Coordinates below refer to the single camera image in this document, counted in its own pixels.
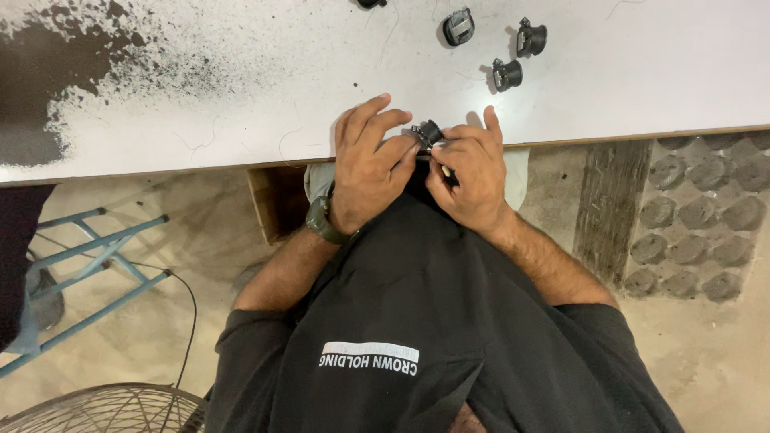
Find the wristwatch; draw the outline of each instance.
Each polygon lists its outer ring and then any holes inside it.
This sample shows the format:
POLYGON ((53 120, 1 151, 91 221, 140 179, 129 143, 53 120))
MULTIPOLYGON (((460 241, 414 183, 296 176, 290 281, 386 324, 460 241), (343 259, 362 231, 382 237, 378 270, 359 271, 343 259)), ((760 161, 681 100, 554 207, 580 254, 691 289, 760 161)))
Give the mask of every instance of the wristwatch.
POLYGON ((336 245, 342 245, 346 243, 350 236, 341 233, 339 230, 332 227, 332 224, 327 219, 329 215, 330 201, 327 196, 320 196, 316 198, 311 204, 310 209, 307 211, 307 218, 305 224, 310 229, 318 233, 323 239, 328 240, 336 245))

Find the black cable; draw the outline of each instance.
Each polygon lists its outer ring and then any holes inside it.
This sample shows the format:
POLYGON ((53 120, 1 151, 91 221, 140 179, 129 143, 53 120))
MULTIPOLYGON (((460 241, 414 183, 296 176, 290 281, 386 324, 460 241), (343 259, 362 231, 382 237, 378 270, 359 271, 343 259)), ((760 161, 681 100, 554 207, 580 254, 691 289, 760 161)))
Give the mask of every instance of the black cable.
MULTIPOLYGON (((57 240, 53 240, 50 237, 47 237, 47 236, 42 235, 40 233, 36 233, 36 235, 38 235, 41 238, 47 240, 48 242, 54 243, 54 244, 56 244, 56 245, 58 245, 58 246, 60 246, 62 248, 67 249, 67 250, 70 248, 70 247, 67 247, 63 243, 58 242, 57 240)), ((95 259, 96 258, 94 256, 90 256, 90 255, 85 254, 85 253, 81 253, 79 255, 80 256, 84 256, 84 257, 88 257, 90 259, 95 259)), ((166 272, 169 275, 171 275, 172 277, 175 277, 177 280, 181 281, 182 284, 184 284, 185 287, 187 287, 187 291, 190 293, 190 298, 192 299, 192 308, 193 308, 192 309, 192 329, 190 330, 190 339, 187 342, 187 350, 185 351, 185 359, 182 362, 182 370, 179 371, 179 379, 176 380, 176 388, 179 389, 179 384, 182 383, 182 376, 185 374, 185 367, 187 367, 187 359, 190 356, 190 348, 193 345, 193 337, 195 336, 195 325, 196 325, 196 322, 198 321, 198 304, 195 301, 195 294, 193 293, 193 289, 190 288, 190 285, 187 284, 187 281, 184 281, 179 275, 175 274, 174 271, 172 271, 170 269, 166 269, 166 268, 163 268, 163 267, 157 267, 157 266, 154 266, 152 264, 147 264, 147 263, 140 263, 140 262, 129 262, 129 263, 135 264, 137 266, 151 267, 153 269, 162 270, 163 272, 166 272)))

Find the blue metal chair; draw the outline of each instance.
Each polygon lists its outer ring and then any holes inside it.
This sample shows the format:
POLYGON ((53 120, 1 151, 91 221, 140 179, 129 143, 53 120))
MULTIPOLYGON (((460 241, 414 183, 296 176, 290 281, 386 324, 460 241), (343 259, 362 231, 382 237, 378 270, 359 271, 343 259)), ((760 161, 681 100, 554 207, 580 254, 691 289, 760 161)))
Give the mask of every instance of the blue metal chair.
MULTIPOLYGON (((123 304, 127 303, 131 299, 139 296, 140 294, 144 293, 149 289, 150 287, 156 285, 161 280, 166 279, 170 274, 168 272, 161 272, 157 276, 155 276, 152 279, 149 279, 144 274, 139 272, 136 267, 134 267, 133 264, 131 264, 124 256, 122 256, 118 249, 126 244, 132 237, 134 237, 137 233, 146 230, 150 227, 157 226, 158 224, 166 223, 169 221, 169 217, 167 215, 162 215, 154 220, 147 221, 145 223, 141 223, 139 225, 136 225, 134 227, 129 227, 125 230, 120 230, 119 232, 109 234, 107 236, 99 236, 88 224, 86 224, 83 220, 85 218, 89 217, 96 217, 98 215, 104 215, 107 213, 107 210, 103 207, 100 207, 98 209, 90 210, 88 212, 83 213, 77 213, 75 215, 71 216, 65 216, 63 218, 58 218, 55 220, 45 221, 44 223, 40 223, 38 225, 38 231, 48 229, 51 227, 56 227, 61 224, 65 223, 74 223, 76 226, 78 226, 83 232, 85 232, 85 235, 91 238, 92 240, 90 242, 84 243, 82 245, 78 245, 77 247, 72 247, 67 250, 64 250, 60 253, 52 254, 48 257, 43 257, 41 259, 37 259, 34 262, 32 262, 32 266, 30 267, 27 275, 30 275, 34 272, 39 272, 40 270, 49 267, 53 265, 54 263, 58 263, 62 260, 69 259, 70 257, 77 256, 79 254, 83 254, 86 251, 93 250, 98 247, 104 247, 104 251, 102 251, 95 259, 91 261, 86 267, 81 269, 74 277, 68 279, 67 281, 63 281, 61 283, 58 283, 54 285, 53 287, 47 287, 45 290, 38 290, 35 293, 30 293, 29 287, 28 287, 28 296, 27 296, 27 302, 25 304, 25 311, 23 314, 31 314, 31 310, 29 308, 30 301, 34 301, 41 297, 47 297, 55 295, 62 290, 64 290, 67 287, 72 286, 75 283, 78 283, 79 281, 83 281, 84 279, 91 277, 92 275, 98 274, 99 272, 102 272, 103 270, 108 268, 107 263, 105 262, 108 259, 111 259, 115 263, 119 264, 120 266, 124 267, 128 272, 131 273, 134 277, 136 277, 139 280, 139 286, 127 294, 124 294, 122 297, 120 297, 118 300, 113 301, 106 307, 102 308, 101 310, 95 312, 94 314, 91 314, 90 316, 86 317, 82 321, 72 325, 67 330, 63 331, 62 333, 52 337, 50 340, 46 341, 43 344, 40 344, 38 347, 33 347, 30 351, 25 351, 24 355, 21 357, 16 358, 15 360, 11 361, 7 365, 0 368, 0 378, 3 378, 4 376, 10 374, 11 372, 15 371, 16 369, 20 368, 22 365, 27 364, 28 362, 32 361, 36 357, 38 357, 41 353, 50 350, 52 347, 56 346, 57 344, 61 343, 62 341, 66 340, 67 338, 71 337, 73 334, 77 333, 78 331, 81 331, 85 327, 89 326, 90 324, 94 323, 98 319, 104 317, 107 315, 110 311, 115 310, 117 307, 122 306, 123 304)), ((37 334, 35 332, 33 336, 34 345, 37 345, 37 334)))

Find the black plastic part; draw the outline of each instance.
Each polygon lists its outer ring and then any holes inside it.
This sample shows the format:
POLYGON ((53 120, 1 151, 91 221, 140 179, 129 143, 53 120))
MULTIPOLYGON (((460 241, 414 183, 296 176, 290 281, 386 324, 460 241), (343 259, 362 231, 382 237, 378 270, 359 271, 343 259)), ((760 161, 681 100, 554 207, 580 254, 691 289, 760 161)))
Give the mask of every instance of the black plastic part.
POLYGON ((455 11, 455 13, 444 19, 442 29, 444 31, 444 38, 447 39, 447 43, 451 46, 458 46, 470 41, 470 38, 474 36, 476 23, 474 23, 474 17, 470 14, 470 9, 465 8, 460 11, 455 11), (455 36, 452 30, 466 20, 470 22, 470 28, 455 36))
POLYGON ((527 17, 519 24, 521 27, 516 35, 516 56, 538 55, 543 52, 548 41, 548 29, 544 25, 532 27, 527 17))
POLYGON ((385 7, 385 5, 387 5, 387 0, 358 0, 358 4, 361 5, 362 8, 372 9, 377 5, 385 7))
POLYGON ((521 80, 524 79, 524 73, 521 70, 521 64, 517 60, 511 61, 507 65, 500 59, 492 62, 492 78, 494 86, 498 92, 505 92, 511 87, 518 87, 521 80))
POLYGON ((433 120, 428 120, 421 126, 412 126, 412 130, 417 133, 417 136, 420 137, 420 140, 428 149, 444 138, 441 128, 433 120))
POLYGON ((449 186, 460 186, 460 181, 457 180, 457 176, 454 175, 454 170, 449 169, 449 177, 444 177, 444 182, 449 186))
MULTIPOLYGON (((425 147, 433 149, 434 144, 439 140, 444 139, 444 135, 441 133, 441 128, 433 120, 428 120, 421 126, 412 126, 412 130, 417 133, 420 141, 423 142, 425 147)), ((449 186, 459 186, 460 181, 457 180, 457 176, 454 175, 454 170, 449 169, 449 176, 444 176, 444 181, 449 186)))

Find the fan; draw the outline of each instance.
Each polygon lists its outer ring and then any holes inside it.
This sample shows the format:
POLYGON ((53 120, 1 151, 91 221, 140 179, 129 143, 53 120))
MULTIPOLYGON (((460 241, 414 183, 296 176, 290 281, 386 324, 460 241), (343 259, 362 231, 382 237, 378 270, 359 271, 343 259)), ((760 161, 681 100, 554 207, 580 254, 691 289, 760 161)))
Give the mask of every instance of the fan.
POLYGON ((170 385, 108 384, 48 400, 0 420, 0 433, 196 433, 206 403, 170 385))

